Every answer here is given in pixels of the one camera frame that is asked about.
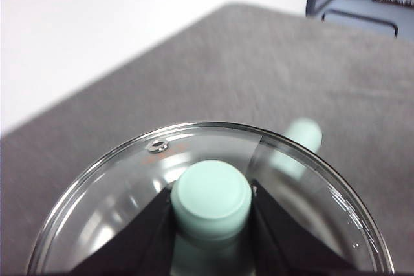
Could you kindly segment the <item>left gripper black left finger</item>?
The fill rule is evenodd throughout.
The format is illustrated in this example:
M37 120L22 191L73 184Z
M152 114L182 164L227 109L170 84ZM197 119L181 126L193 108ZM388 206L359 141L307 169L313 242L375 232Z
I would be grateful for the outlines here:
M171 190L164 188L119 233L70 275L169 275L175 246Z

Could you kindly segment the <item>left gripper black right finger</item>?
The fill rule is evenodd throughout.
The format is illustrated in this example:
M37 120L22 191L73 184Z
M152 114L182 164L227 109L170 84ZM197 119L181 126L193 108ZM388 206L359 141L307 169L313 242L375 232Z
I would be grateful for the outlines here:
M298 224L252 180L250 241L257 275L352 275L351 263Z

